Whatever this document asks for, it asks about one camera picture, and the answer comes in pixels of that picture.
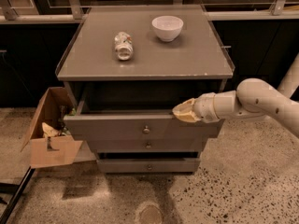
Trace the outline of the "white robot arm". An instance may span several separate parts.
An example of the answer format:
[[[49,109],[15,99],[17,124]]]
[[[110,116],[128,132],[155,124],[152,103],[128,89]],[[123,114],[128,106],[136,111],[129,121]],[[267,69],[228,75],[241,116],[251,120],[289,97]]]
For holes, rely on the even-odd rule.
[[[297,55],[277,89],[258,78],[247,78],[235,91],[204,93],[172,110],[184,122],[218,122],[220,119],[259,119],[271,117],[299,137],[299,103],[291,99],[299,86]]]

